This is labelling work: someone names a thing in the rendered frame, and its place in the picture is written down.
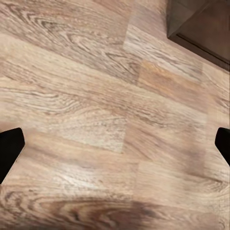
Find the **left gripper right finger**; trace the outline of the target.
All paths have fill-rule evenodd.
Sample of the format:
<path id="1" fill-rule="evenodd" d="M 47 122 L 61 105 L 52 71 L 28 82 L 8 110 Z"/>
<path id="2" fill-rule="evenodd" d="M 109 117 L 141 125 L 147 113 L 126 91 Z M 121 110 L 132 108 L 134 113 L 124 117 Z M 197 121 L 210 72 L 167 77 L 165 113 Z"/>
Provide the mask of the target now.
<path id="1" fill-rule="evenodd" d="M 218 128 L 215 145 L 230 166 L 230 129 Z"/>

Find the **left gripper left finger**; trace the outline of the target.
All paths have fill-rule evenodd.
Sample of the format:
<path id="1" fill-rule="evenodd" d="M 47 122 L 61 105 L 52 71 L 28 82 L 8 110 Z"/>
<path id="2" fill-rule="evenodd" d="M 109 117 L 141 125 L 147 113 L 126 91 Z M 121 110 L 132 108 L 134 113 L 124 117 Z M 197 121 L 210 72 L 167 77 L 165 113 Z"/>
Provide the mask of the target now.
<path id="1" fill-rule="evenodd" d="M 25 146 L 20 127 L 0 133 L 0 185 Z"/>

